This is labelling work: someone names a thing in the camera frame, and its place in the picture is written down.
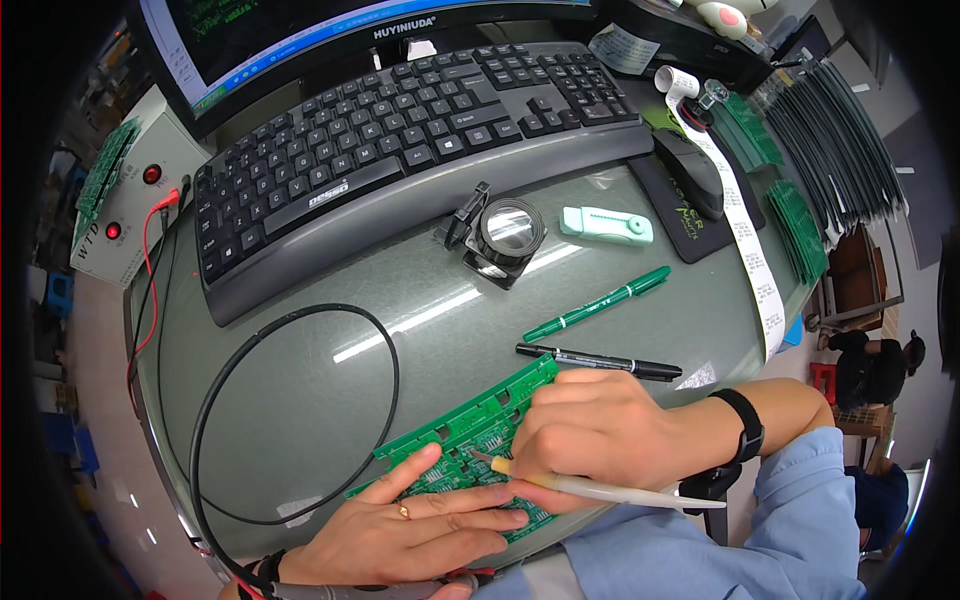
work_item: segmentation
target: space bar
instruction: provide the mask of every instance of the space bar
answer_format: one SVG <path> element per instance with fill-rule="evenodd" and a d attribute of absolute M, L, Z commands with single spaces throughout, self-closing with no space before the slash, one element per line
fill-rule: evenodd
<path fill-rule="evenodd" d="M 316 219 L 337 206 L 369 194 L 373 190 L 403 178 L 403 169 L 396 156 L 388 156 L 372 165 L 349 173 L 299 200 L 284 206 L 263 220 L 267 243 Z"/>

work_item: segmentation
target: monitor screen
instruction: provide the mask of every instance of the monitor screen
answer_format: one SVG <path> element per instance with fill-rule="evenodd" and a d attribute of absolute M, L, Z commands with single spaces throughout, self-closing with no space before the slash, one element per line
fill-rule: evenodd
<path fill-rule="evenodd" d="M 199 117 L 234 90 L 318 44 L 411 15 L 374 30 L 381 37 L 430 27 L 431 11 L 485 4 L 588 6 L 590 0 L 139 0 L 156 48 L 183 99 Z"/>

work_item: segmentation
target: right hand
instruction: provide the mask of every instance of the right hand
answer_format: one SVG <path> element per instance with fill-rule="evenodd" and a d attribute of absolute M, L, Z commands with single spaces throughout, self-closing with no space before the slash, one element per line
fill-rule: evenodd
<path fill-rule="evenodd" d="M 564 371 L 534 392 L 514 437 L 515 495 L 551 513 L 601 504 L 520 479 L 553 471 L 659 491 L 691 472 L 677 448 L 681 427 L 623 371 Z"/>

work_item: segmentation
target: desk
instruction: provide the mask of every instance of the desk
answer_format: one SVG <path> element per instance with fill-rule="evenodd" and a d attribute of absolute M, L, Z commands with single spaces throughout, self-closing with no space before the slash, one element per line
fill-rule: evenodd
<path fill-rule="evenodd" d="M 777 175 L 753 177 L 762 197 Z M 163 326 L 161 374 L 156 370 L 156 341 L 147 346 L 139 370 L 149 421 L 145 431 L 156 444 L 157 466 L 161 478 L 169 479 L 175 505 L 188 511 L 184 516 L 190 518 L 189 494 L 175 456 L 186 468 L 197 410 L 214 375 L 259 327 L 308 304 L 352 303 L 373 312 L 388 328 L 409 325 L 393 336 L 401 384 L 390 439 L 528 364 L 529 358 L 514 353 L 523 331 L 661 265 L 670 265 L 673 273 L 656 292 L 626 300 L 545 342 L 681 366 L 684 376 L 672 384 L 645 383 L 664 407 L 695 401 L 760 370 L 763 338 L 736 247 L 694 265 L 683 264 L 626 166 L 569 174 L 515 195 L 541 212 L 549 232 L 535 259 L 538 268 L 528 269 L 510 292 L 464 267 L 462 251 L 445 252 L 432 239 L 430 223 L 369 248 L 226 328 L 217 327 L 206 309 L 197 273 L 193 209 L 188 209 L 171 228 L 179 238 Z M 558 225 L 564 205 L 648 215 L 655 242 L 637 249 L 562 235 Z M 790 323 L 810 290 L 794 277 L 775 221 L 769 214 L 767 219 L 770 225 L 759 237 Z M 161 301 L 169 262 L 168 254 L 156 277 Z M 141 273 L 132 288 L 131 310 L 139 305 L 145 279 Z M 375 335 L 361 317 L 324 313 L 281 329 L 260 344 L 233 373 L 210 415 L 201 464 L 204 495 L 238 515 L 270 519 L 278 517 L 278 507 L 297 502 L 296 510 L 336 488 L 372 449 L 387 414 L 392 372 L 382 343 L 341 362 L 334 357 Z M 331 459 L 336 467 L 331 467 Z M 384 467 L 374 462 L 357 483 L 382 474 Z M 294 527 L 248 525 L 212 509 L 206 514 L 220 543 L 240 559 L 306 543 L 341 502 L 332 501 Z M 558 540 L 597 514 L 557 519 L 535 534 L 540 535 L 537 542 Z"/>

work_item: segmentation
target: keyboard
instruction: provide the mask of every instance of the keyboard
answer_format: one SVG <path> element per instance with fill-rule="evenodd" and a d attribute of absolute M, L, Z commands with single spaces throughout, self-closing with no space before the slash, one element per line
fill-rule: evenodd
<path fill-rule="evenodd" d="M 347 81 L 196 174 L 204 296 L 226 326 L 366 247 L 495 194 L 653 151 L 637 107 L 577 42 L 482 46 Z"/>

